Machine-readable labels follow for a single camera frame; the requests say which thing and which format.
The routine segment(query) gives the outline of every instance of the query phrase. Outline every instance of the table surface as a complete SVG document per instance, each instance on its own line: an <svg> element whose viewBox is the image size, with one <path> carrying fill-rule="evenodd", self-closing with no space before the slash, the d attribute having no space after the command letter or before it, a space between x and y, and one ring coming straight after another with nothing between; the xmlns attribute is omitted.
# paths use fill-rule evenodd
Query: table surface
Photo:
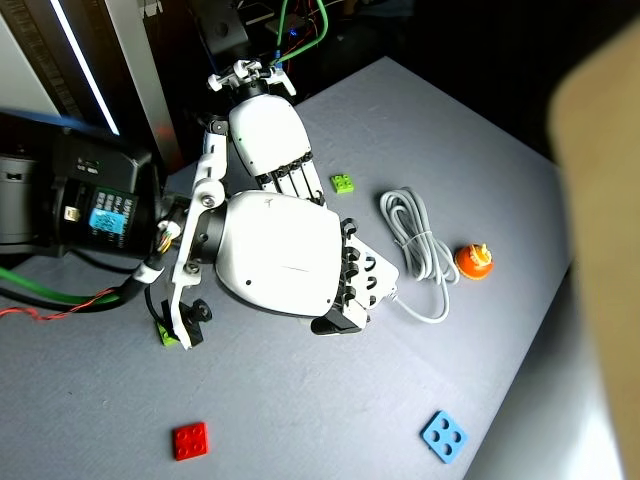
<svg viewBox="0 0 640 480"><path fill-rule="evenodd" d="M464 476L568 267L558 171L389 59L298 111L329 206L356 218L359 236L398 266L407 303L425 314L440 308L438 289L406 273L378 212L388 189L419 192L448 245L486 242L492 274L450 288L443 324L418 323L387 300L363 333L317 337L302 320L241 304L211 273L187 292L215 315L188 352L160 344L142 298L46 324L3 317L5 480ZM230 162L230 189L251 187ZM354 193L332 192L338 173L353 176ZM171 186L188 191L191 178L187 169ZM121 279L71 256L17 271L76 294ZM438 410L469 435L450 465L420 437ZM171 429L196 421L209 425L211 453L175 462Z"/></svg>

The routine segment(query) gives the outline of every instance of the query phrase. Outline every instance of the blue label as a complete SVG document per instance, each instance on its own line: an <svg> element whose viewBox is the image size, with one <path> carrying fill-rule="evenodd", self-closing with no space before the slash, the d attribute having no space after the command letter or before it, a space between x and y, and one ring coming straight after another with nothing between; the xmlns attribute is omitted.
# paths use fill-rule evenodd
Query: blue label
<svg viewBox="0 0 640 480"><path fill-rule="evenodd" d="M108 212L94 208L89 218L89 226L103 232L116 233L122 235L124 233L125 217L121 213Z"/></svg>

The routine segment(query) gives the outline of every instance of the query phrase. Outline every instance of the white light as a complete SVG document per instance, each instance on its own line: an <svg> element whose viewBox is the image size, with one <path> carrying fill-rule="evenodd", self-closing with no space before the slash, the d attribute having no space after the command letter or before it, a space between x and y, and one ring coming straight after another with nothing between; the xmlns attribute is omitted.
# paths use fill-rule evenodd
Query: white light
<svg viewBox="0 0 640 480"><path fill-rule="evenodd" d="M102 93L100 93L98 84L93 78L93 74L89 69L89 65L87 65L87 61L84 59L82 50L80 50L80 45L78 45L78 41L76 40L76 37L73 34L73 31L71 30L71 26L67 21L67 16L64 14L64 10L62 10L62 6L60 5L59 0L51 0L51 6L53 7L53 9L56 12L56 15L58 16L60 25L62 26L62 29L64 30L64 33L67 36L67 40L69 40L69 44L71 45L71 48L73 49L73 53L76 55L76 58L78 59L78 63L80 64L80 68L82 68L82 72L84 73L84 76L87 79L87 82L89 82L89 86L91 87L93 96L96 97L96 101L98 102L98 105L100 105L100 110L102 110L102 114L104 115L104 118L107 120L107 123L109 124L109 128L115 135L120 135L120 132L118 131L118 127L116 127L116 122L113 121L111 112L107 108L107 104L105 103L104 98L102 98Z"/></svg>

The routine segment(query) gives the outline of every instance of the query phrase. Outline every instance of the bolt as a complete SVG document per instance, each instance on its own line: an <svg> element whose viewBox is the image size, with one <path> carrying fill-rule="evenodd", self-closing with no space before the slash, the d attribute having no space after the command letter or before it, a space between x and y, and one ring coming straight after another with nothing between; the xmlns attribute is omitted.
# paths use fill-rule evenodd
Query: bolt
<svg viewBox="0 0 640 480"><path fill-rule="evenodd" d="M197 263L194 263L194 262L189 262L189 263L185 264L184 271L187 272L190 275L195 275L196 273L198 273L200 271L200 265L198 265Z"/></svg>
<svg viewBox="0 0 640 480"><path fill-rule="evenodd" d="M211 208L215 205L216 200L211 195L204 195L202 197L202 205L207 208Z"/></svg>

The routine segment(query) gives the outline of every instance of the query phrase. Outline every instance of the yellow top of orange object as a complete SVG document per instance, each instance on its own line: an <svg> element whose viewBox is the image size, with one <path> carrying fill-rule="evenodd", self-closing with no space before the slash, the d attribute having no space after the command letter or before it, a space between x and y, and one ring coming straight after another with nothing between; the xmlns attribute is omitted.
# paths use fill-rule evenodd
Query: yellow top of orange object
<svg viewBox="0 0 640 480"><path fill-rule="evenodd" d="M486 244L458 250L455 261L460 273L472 280L481 280L493 270L493 257Z"/></svg>

